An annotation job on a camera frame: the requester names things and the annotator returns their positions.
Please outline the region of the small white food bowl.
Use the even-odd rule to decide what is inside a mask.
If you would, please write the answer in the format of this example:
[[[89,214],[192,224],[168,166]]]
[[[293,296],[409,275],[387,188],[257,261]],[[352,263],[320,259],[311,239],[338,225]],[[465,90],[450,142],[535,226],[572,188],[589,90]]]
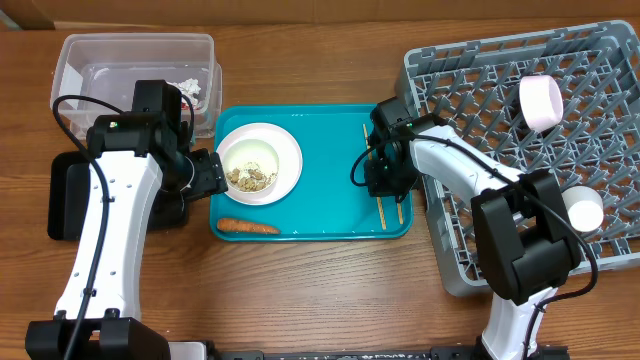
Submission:
[[[278,170],[279,156],[275,149],[267,142],[258,139],[242,139],[229,143],[219,151],[223,169],[226,173],[234,167],[247,162],[256,162],[263,166],[272,166]]]

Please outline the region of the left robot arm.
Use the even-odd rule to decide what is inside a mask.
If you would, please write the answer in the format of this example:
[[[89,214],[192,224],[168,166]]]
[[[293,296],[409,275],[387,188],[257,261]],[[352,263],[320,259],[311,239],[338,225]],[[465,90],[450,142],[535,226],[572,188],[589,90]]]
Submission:
[[[212,359],[207,341],[170,342],[144,325],[140,270],[149,228],[182,225],[192,201],[227,191],[217,153],[192,150],[189,99],[164,80],[139,80],[132,108],[100,115],[52,174],[53,237],[79,231],[71,275],[52,319],[32,321],[32,359]]]

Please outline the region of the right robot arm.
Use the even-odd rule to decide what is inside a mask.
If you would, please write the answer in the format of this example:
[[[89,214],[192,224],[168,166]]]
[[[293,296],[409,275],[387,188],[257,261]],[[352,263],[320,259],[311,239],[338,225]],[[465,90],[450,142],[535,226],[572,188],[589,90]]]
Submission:
[[[488,325],[472,346],[434,347],[433,359],[566,359],[565,347],[535,341],[548,303],[581,261],[557,180],[523,173],[462,140],[434,114],[412,117],[396,97],[371,111],[368,150],[357,159],[372,197],[402,202],[431,176],[467,203],[478,263],[493,292]]]

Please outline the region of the white cup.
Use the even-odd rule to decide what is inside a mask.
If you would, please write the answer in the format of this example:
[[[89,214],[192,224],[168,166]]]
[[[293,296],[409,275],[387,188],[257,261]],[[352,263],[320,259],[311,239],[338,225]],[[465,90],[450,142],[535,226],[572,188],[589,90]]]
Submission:
[[[604,206],[597,191],[586,186],[574,186],[562,193],[572,227],[580,232],[598,229],[604,220]]]

